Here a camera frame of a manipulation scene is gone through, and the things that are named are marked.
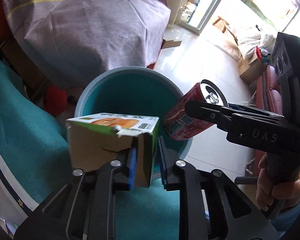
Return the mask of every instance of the hand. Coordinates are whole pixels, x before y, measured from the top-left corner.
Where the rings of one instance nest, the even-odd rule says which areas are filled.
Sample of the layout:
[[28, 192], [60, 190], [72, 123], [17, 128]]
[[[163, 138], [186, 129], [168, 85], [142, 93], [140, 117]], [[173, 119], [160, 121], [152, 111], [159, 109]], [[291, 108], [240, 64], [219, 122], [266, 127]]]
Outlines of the hand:
[[300, 201], [300, 173], [294, 182], [280, 183], [274, 186], [267, 177], [267, 155], [259, 162], [261, 169], [257, 182], [256, 202], [264, 211], [268, 211], [267, 205], [272, 205], [273, 200], [287, 200], [282, 210], [297, 205]]

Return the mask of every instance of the blue sleeve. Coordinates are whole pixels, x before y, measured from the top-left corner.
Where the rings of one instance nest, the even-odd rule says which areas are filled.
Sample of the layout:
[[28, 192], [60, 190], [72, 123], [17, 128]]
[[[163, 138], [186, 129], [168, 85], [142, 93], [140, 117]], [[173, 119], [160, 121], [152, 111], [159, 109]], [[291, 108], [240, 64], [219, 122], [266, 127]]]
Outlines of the blue sleeve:
[[293, 224], [295, 219], [298, 217], [299, 213], [300, 213], [300, 202], [294, 207], [287, 209], [283, 212], [280, 212], [276, 220], [270, 220], [274, 228], [278, 231], [280, 237]]

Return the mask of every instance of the orange food image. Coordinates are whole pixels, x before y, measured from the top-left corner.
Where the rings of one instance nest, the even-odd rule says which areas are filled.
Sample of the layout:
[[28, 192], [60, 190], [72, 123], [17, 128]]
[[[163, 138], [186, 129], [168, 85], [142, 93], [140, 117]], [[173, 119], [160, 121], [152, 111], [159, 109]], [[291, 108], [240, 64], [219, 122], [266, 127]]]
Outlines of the orange food image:
[[104, 125], [114, 127], [120, 125], [122, 128], [131, 128], [136, 125], [139, 121], [136, 119], [122, 119], [122, 118], [104, 118], [93, 121], [92, 124]]

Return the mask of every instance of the navy stripe with stars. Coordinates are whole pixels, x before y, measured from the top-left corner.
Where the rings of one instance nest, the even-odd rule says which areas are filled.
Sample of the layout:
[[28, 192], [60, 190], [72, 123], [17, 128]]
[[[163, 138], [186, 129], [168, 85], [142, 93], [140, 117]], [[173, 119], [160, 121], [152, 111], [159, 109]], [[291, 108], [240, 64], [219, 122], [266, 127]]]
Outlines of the navy stripe with stars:
[[1, 182], [3, 183], [3, 185], [6, 187], [6, 189], [11, 194], [11, 196], [14, 198], [16, 203], [19, 205], [19, 207], [21, 207], [21, 209], [29, 216], [32, 213], [31, 209], [26, 206], [26, 204], [22, 201], [22, 199], [14, 191], [14, 189], [11, 187], [11, 185], [5, 178], [4, 174], [2, 173], [1, 169], [0, 169], [0, 179], [1, 179]]

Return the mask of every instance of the red soda can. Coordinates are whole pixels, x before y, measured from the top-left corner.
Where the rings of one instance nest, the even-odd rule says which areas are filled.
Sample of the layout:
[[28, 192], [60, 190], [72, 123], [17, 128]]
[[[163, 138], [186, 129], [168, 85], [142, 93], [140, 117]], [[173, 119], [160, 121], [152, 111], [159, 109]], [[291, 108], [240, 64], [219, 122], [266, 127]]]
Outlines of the red soda can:
[[206, 79], [198, 82], [163, 116], [163, 128], [174, 140], [187, 140], [214, 125], [186, 114], [185, 105], [190, 100], [228, 106], [225, 96], [215, 84]]

